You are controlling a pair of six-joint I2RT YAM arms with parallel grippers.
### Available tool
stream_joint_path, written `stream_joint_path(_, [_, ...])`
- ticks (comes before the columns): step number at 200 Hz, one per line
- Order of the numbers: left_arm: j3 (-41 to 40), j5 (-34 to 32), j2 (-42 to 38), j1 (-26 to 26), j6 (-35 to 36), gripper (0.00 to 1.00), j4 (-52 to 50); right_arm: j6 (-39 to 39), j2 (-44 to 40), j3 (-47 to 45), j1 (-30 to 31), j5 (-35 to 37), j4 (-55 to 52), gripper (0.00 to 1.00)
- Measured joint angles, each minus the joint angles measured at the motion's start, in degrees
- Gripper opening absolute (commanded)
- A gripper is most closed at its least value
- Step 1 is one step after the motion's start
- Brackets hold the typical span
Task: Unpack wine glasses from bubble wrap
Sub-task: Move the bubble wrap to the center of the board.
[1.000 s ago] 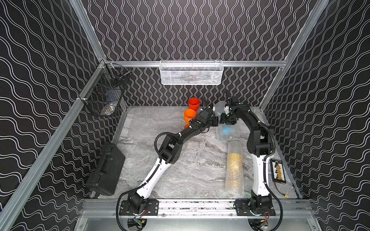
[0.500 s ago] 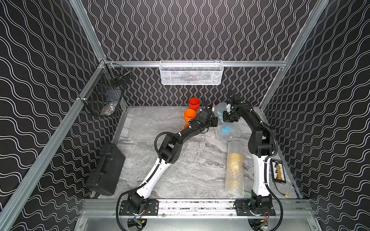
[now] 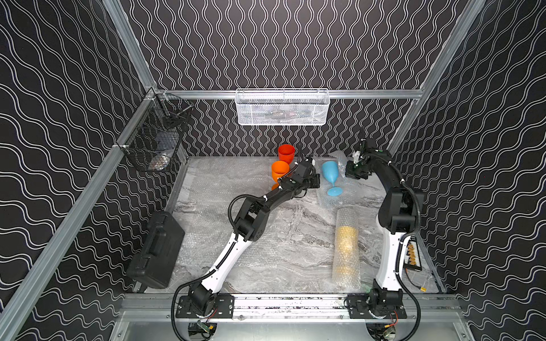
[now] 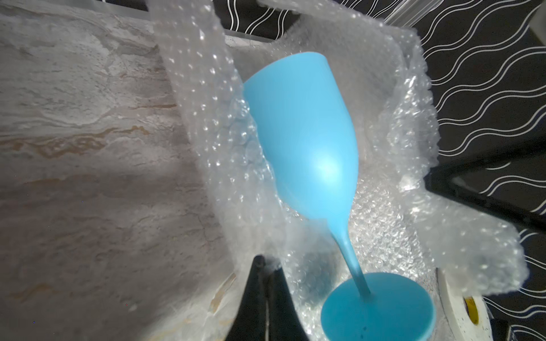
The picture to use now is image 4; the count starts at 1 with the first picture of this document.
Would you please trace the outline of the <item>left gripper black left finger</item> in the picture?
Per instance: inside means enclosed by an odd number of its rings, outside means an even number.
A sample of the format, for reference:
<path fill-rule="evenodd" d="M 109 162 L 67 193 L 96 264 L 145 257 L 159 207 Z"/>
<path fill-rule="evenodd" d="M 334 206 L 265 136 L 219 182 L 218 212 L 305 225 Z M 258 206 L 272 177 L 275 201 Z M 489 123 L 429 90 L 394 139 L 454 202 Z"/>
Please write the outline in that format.
<path fill-rule="evenodd" d="M 262 255 L 253 259 L 245 290 L 226 340 L 265 340 L 267 294 L 266 261 Z"/>

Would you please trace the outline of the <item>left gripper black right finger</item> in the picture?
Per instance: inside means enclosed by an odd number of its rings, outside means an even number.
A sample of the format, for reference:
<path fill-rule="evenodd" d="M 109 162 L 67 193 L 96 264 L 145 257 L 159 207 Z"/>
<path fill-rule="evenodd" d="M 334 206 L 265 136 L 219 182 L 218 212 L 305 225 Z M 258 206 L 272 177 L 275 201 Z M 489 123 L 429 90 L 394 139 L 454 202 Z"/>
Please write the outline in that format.
<path fill-rule="evenodd" d="M 282 268 L 274 270 L 267 280 L 267 304 L 269 340 L 309 340 L 294 308 Z"/>

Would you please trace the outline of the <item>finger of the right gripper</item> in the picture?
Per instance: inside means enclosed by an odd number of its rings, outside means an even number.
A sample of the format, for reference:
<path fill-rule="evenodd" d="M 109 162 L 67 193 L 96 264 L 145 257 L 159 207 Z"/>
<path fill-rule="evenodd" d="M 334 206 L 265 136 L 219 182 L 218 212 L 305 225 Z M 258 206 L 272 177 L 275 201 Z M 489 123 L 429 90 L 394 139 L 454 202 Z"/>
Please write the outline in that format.
<path fill-rule="evenodd" d="M 494 163 L 514 161 L 516 159 L 531 159 L 542 153 L 545 153 L 545 137 L 502 146 L 495 151 L 467 156 L 454 163 L 431 168 L 424 177 L 425 187 L 431 193 L 471 207 L 479 212 L 531 230 L 544 232 L 544 216 L 523 210 L 520 207 L 485 194 L 477 193 L 459 179 L 460 175 L 482 169 Z"/>

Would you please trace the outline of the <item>blue glass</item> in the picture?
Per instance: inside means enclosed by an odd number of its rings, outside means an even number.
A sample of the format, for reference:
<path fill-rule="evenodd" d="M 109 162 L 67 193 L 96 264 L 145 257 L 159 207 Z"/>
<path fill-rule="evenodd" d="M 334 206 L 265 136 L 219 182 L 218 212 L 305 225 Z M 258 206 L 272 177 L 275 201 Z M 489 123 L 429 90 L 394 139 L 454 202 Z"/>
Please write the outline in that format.
<path fill-rule="evenodd" d="M 426 340 L 436 308 L 417 282 L 364 274 L 348 233 L 358 183 L 351 116 L 324 55 L 297 53 L 254 74 L 244 98 L 284 203 L 326 223 L 351 273 L 326 299 L 321 326 L 330 340 Z"/>

